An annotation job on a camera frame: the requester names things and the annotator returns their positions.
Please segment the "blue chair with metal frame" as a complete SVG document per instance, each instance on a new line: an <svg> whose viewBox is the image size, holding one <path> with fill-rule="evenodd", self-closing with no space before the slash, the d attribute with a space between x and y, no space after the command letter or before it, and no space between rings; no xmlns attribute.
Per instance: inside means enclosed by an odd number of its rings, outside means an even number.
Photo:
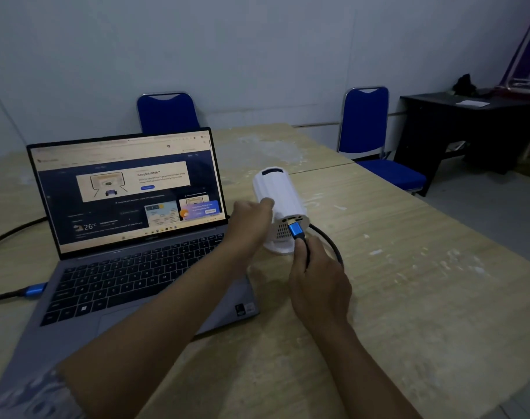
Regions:
<svg viewBox="0 0 530 419"><path fill-rule="evenodd" d="M143 94L136 101L143 134L170 134L201 128L192 97L185 92Z"/></svg>
<svg viewBox="0 0 530 419"><path fill-rule="evenodd" d="M374 175L411 194L422 190L427 178L421 173L388 159L385 151L389 90L385 86L348 89L344 95L337 151L366 154L377 151L375 159L355 160Z"/></svg>

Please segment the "grey laptop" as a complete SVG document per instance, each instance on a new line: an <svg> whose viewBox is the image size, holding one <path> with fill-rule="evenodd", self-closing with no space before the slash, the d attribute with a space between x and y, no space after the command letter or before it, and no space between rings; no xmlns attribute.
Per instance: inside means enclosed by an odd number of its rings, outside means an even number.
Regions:
<svg viewBox="0 0 530 419"><path fill-rule="evenodd" d="M38 143L27 153L59 262L0 395L175 283L229 224L209 127Z"/></svg>

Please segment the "white mini projector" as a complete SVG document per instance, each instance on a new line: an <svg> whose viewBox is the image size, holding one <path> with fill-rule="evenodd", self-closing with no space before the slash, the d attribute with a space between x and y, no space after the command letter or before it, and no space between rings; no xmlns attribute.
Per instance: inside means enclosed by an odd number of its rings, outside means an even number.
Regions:
<svg viewBox="0 0 530 419"><path fill-rule="evenodd" d="M264 247L273 253L292 254L295 243L289 223L294 221L304 232L310 226L310 218L289 173L280 167L265 168L254 176L253 190L257 201L260 202L263 198L274 201Z"/></svg>

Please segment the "person's left hand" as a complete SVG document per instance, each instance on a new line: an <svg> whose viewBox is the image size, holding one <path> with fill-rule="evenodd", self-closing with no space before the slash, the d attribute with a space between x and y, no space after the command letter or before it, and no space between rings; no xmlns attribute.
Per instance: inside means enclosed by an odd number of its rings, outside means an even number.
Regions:
<svg viewBox="0 0 530 419"><path fill-rule="evenodd" d="M251 212L249 200L237 200L229 219L224 244L236 257L249 262L264 244L272 224L272 212Z"/></svg>

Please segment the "black bag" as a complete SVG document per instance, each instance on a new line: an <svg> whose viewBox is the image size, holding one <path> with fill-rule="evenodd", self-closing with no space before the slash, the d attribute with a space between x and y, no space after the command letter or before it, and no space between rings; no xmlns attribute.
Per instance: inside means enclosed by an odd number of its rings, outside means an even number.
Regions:
<svg viewBox="0 0 530 419"><path fill-rule="evenodd" d="M471 75L464 74L452 87L453 94L460 97L478 96L478 88L471 82Z"/></svg>

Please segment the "patterned grey sleeve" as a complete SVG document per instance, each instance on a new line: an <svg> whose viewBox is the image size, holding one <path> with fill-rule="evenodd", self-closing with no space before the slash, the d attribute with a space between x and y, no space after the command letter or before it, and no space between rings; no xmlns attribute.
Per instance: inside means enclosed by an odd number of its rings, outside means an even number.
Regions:
<svg viewBox="0 0 530 419"><path fill-rule="evenodd" d="M0 419L87 419L87 415L52 368L1 394Z"/></svg>

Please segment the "person's right forearm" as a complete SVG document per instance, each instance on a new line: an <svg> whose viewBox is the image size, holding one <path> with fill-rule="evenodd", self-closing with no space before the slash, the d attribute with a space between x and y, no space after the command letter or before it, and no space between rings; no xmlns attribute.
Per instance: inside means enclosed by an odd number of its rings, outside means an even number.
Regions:
<svg viewBox="0 0 530 419"><path fill-rule="evenodd" d="M305 324L350 419L422 419L346 321Z"/></svg>

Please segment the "person's left forearm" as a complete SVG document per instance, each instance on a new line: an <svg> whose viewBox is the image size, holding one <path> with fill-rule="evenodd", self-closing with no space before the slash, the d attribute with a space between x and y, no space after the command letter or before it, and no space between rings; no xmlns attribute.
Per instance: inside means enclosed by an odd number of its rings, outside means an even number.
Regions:
<svg viewBox="0 0 530 419"><path fill-rule="evenodd" d="M63 360L57 370L87 419L134 419L260 246L226 237L150 302Z"/></svg>

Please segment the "black desk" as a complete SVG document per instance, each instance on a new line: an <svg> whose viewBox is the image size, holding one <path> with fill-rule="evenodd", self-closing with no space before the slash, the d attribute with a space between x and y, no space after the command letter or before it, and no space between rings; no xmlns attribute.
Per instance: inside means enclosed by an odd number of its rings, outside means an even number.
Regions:
<svg viewBox="0 0 530 419"><path fill-rule="evenodd" d="M489 95L478 101L449 93L402 96L405 119L394 161L417 171L427 182L425 197L441 162L463 156L468 164L505 174L514 169L530 143L530 98Z"/></svg>

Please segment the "person's right hand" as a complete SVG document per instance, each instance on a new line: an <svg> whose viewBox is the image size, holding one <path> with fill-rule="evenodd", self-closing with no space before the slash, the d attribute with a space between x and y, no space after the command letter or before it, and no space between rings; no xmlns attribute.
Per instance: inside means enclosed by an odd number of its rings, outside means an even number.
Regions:
<svg viewBox="0 0 530 419"><path fill-rule="evenodd" d="M318 237L306 242L306 271L289 276L292 307L312 335L326 335L348 324L352 286L338 261L326 252Z"/></svg>

